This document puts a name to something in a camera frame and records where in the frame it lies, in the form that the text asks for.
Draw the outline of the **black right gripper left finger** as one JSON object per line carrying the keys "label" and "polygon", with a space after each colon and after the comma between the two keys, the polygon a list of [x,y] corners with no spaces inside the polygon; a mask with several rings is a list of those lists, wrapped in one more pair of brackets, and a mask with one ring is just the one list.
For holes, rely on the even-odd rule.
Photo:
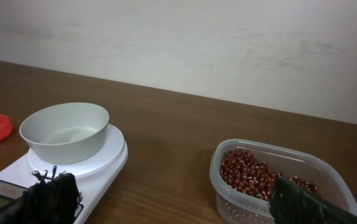
{"label": "black right gripper left finger", "polygon": [[51,178],[34,171],[38,182],[0,208],[0,224],[73,224],[82,194],[73,174],[56,171],[53,166]]}

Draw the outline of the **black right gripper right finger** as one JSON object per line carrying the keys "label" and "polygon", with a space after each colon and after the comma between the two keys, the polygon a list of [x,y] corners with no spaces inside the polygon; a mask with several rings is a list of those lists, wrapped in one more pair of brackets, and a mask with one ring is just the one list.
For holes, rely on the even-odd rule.
{"label": "black right gripper right finger", "polygon": [[275,224],[357,224],[357,216],[279,177],[269,196]]}

